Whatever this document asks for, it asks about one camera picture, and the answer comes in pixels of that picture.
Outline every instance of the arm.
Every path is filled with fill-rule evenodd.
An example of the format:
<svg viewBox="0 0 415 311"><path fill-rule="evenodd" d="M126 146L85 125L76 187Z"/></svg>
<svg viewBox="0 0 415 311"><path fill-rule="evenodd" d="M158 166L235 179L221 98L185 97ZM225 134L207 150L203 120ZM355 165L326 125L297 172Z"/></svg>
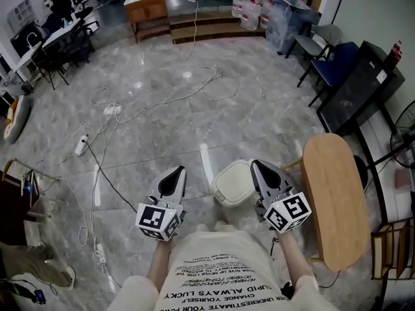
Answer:
<svg viewBox="0 0 415 311"><path fill-rule="evenodd" d="M163 287L164 280L169 272L169 259L171 252L171 240L168 242L159 241L153 254L147 279L152 281L158 291Z"/></svg>
<svg viewBox="0 0 415 311"><path fill-rule="evenodd" d="M303 253L298 247L297 241L291 231L278 235L279 244L284 252L285 262L287 263L288 271L292 285L295 287L298 279L303 275L310 275L314 277L314 273L308 265Z"/></svg>

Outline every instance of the marble floor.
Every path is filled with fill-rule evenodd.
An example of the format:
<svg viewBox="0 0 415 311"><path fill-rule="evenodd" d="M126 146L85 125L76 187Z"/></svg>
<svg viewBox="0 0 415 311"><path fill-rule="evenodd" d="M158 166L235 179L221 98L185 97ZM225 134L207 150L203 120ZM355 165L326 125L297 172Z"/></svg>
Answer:
<svg viewBox="0 0 415 311"><path fill-rule="evenodd" d="M195 92L214 72L203 66L216 67L219 75L227 75L203 91L210 98L229 98L210 101L198 92L150 109L127 123L117 124L112 118L106 132L92 145L99 158L106 149L104 172L134 207L144 200L149 183L160 172L176 165L186 168L183 206L188 215L176 241L193 232L197 223L205 222L212 228L222 215L209 184L232 161L257 158L282 165L301 156L308 138L323 132L315 108L307 107L315 94L313 78L296 87L303 68L295 57L278 56L263 38L235 38L199 41L185 61L191 46L173 45L169 36L139 44L128 38L98 49L89 64L71 67L67 72L69 86L58 77L56 91L44 80L37 84L30 119L21 136L11 146L0 142L0 165L17 157L51 175L62 176L76 192L77 197L67 181L52 185L47 195L64 200L64 204L38 202L34 211L50 214L51 219L27 224L26 228L29 244L42 240L50 245L60 266L74 267L77 283L72 292L58 288L55 296L48 286L24 275L43 289L47 304L33 305L19 298L22 310L105 310L113 300L119 288L101 271L91 233L86 246L81 245L87 232L83 229L84 213L89 226L93 220L97 243L103 246L115 281L122 284L129 275L147 273L155 241L139 232L134 225L136 214L101 175L93 196L97 167L90 152L56 165L73 154L85 130L91 140L92 130L100 128L104 106L92 102L106 100L105 91L96 93L102 87L110 91L108 100L122 105L124 120L157 102ZM352 138L348 142L353 152L361 154ZM298 168L291 173L301 189ZM48 184L41 181L43 187ZM253 233L270 249L273 233L266 223L257 221L253 204L254 200L248 200L224 214L230 223ZM368 189L367 206L374 230L381 219L373 186ZM310 218L294 232L307 256L317 253L313 226ZM289 276L277 244L273 258L283 285ZM313 269L322 286L330 285L336 277L320 264L313 264ZM368 246L367 253L340 273L333 287L321 291L341 311L368 310L381 289L378 282L370 280L371 272Z"/></svg>

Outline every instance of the shoe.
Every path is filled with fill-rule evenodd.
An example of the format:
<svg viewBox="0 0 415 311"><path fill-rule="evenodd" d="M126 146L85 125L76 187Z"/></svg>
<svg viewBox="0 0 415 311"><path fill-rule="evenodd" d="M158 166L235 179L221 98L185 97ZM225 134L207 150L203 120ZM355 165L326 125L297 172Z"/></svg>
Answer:
<svg viewBox="0 0 415 311"><path fill-rule="evenodd" d="M75 286L75 277L76 277L75 270L73 269L72 266L68 265L66 266L66 272L69 274L69 276L72 279L71 285L67 289L73 290L73 287Z"/></svg>

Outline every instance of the blue chair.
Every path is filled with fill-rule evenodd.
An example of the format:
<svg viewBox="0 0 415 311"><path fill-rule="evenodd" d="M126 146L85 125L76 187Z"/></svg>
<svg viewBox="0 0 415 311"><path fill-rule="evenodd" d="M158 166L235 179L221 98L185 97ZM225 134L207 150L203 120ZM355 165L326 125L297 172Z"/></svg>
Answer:
<svg viewBox="0 0 415 311"><path fill-rule="evenodd" d="M333 60L311 60L310 67L306 70L304 75L301 76L297 87L301 85L312 68L315 68L318 73L316 85L318 85L319 81L322 79L326 83L326 86L317 93L317 96L310 102L309 107L314 104L317 98L325 90L330 87L337 89L344 83L353 67L353 61L358 50L359 47L350 41L348 43L338 44L335 47L335 57Z"/></svg>

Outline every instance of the gray chair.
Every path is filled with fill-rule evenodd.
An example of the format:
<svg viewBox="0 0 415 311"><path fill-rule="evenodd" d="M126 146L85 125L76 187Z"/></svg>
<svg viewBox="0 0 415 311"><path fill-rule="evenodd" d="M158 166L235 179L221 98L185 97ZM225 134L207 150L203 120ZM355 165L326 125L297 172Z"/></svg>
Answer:
<svg viewBox="0 0 415 311"><path fill-rule="evenodd" d="M322 49L317 42L315 42L310 35L317 34L321 36L327 43L327 45ZM304 36L303 34L295 34L294 35L294 43L292 43L290 49L288 50L287 55L285 58L288 58L294 49L297 43L300 44L302 49L305 51L305 55L310 57L311 59L320 59L323 57L324 53L328 50L326 60L330 57L331 52L333 51L334 47L340 42L342 39L343 33L342 31L334 24L327 24L327 25L312 25L311 31L308 33L308 36Z"/></svg>

